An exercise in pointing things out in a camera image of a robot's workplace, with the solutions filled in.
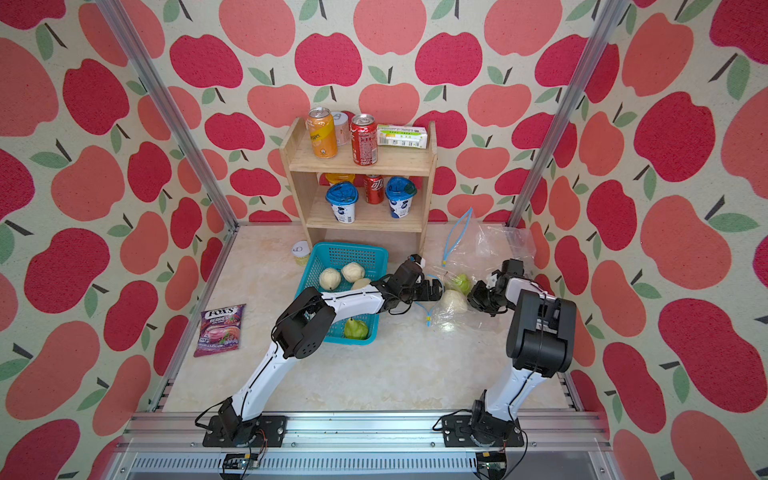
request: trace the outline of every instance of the wall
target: wall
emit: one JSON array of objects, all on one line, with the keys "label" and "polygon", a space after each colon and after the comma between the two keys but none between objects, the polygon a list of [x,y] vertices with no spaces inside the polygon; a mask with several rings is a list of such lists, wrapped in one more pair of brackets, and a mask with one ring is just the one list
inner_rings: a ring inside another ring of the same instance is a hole
[{"label": "wall", "polygon": [[225,232],[96,4],[3,2],[0,22],[0,478],[94,479]]},{"label": "wall", "polygon": [[597,14],[594,3],[573,13],[576,0],[184,5],[152,5],[170,45],[156,66],[200,103],[192,131],[243,221],[297,220],[277,147],[317,104],[436,120],[431,218],[473,206],[506,220]]},{"label": "wall", "polygon": [[627,480],[765,476],[766,9],[636,3],[524,214],[537,278],[578,305],[571,374]]}]

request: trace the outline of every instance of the mounting plate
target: mounting plate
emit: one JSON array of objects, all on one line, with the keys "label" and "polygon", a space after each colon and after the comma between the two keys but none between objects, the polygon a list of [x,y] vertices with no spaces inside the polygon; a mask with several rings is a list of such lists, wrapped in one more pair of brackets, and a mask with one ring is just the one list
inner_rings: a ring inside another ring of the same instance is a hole
[{"label": "mounting plate", "polygon": [[[253,420],[243,422],[244,428],[250,428],[250,441],[251,448],[260,447],[260,430],[264,431],[266,435],[266,442],[269,448],[283,446],[283,438],[285,438],[287,417],[282,415],[261,415]],[[223,431],[221,425],[221,419],[218,415],[210,417],[208,428],[211,431],[205,432],[205,438],[203,439],[203,447],[222,447],[222,448],[237,448],[246,445],[235,445],[230,441]]]}]

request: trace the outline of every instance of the purple packaging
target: purple packaging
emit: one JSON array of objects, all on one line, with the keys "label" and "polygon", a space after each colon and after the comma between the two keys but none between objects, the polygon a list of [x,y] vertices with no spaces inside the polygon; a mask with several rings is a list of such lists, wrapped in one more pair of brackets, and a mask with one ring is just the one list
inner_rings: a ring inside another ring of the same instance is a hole
[{"label": "purple packaging", "polygon": [[240,319],[243,305],[202,312],[200,338],[194,356],[213,355],[240,348]]}]

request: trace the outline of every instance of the yogurt cup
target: yogurt cup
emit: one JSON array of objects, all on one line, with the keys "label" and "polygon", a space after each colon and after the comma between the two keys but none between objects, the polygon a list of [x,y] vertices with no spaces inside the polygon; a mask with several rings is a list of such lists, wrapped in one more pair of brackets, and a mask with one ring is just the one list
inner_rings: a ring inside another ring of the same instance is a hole
[{"label": "yogurt cup", "polygon": [[416,185],[405,177],[392,177],[386,183],[386,197],[392,218],[403,218],[411,211]]},{"label": "yogurt cup", "polygon": [[341,182],[333,185],[326,193],[326,200],[331,204],[333,215],[341,223],[355,221],[355,203],[359,194],[350,182]]}]

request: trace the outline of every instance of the blue plastic basket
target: blue plastic basket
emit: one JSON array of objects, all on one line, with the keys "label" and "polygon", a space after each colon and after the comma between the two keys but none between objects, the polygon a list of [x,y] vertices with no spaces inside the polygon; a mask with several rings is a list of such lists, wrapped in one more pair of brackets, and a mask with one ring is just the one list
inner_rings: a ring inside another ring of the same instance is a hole
[{"label": "blue plastic basket", "polygon": [[[310,255],[310,261],[304,270],[304,276],[301,277],[299,289],[296,291],[298,296],[308,286],[314,286],[320,292],[326,292],[320,286],[320,273],[326,268],[335,268],[339,271],[349,262],[357,262],[362,268],[366,269],[366,278],[378,280],[386,275],[389,253],[385,248],[371,247],[370,245],[358,245],[357,243],[340,242],[320,242],[315,245]],[[334,292],[343,292],[350,290],[352,284],[341,277],[341,284]],[[362,320],[368,326],[368,338],[365,340],[354,340],[344,337],[344,326],[346,320],[331,325],[326,334],[326,342],[344,343],[346,345],[368,345],[376,339],[376,331],[379,329],[379,314],[376,315],[358,315],[354,317]]]}]

